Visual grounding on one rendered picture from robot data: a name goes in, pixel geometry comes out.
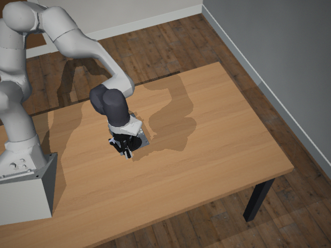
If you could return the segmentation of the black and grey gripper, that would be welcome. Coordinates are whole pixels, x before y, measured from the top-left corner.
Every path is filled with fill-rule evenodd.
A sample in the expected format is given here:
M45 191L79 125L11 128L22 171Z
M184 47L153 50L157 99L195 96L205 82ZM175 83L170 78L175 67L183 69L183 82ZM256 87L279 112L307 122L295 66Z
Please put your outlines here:
M112 139L108 139L109 140L109 143L110 145L114 146L115 149L121 153L123 152L123 154L125 155L126 157L126 160L128 159L127 157L127 153L125 151L125 146L124 146L124 141L127 142L127 147L128 147L128 150L129 150L129 153L131 155L131 158L132 158L132 147L135 147L136 146L136 139L137 139L137 136L133 136L132 135L132 138L131 138L131 143L130 143L130 140L129 138L131 137L131 135L128 135L128 134L115 134L113 132L113 138ZM116 141L119 141L120 144L121 144L121 148L118 146L118 144L115 142Z

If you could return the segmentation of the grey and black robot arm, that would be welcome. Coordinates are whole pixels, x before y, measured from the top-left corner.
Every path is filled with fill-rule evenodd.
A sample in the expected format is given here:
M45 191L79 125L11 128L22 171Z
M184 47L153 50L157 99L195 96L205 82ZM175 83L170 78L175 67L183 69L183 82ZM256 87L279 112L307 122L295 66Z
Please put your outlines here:
M112 74L89 92L93 108L107 116L112 132L137 136L142 126L128 113L125 99L133 95L133 80L96 39L82 33L65 9L8 3L0 19L0 119L8 136L0 155L0 181L34 174L48 163L33 119L22 105L33 90L26 69L26 40L32 33L47 33L64 56L97 59Z

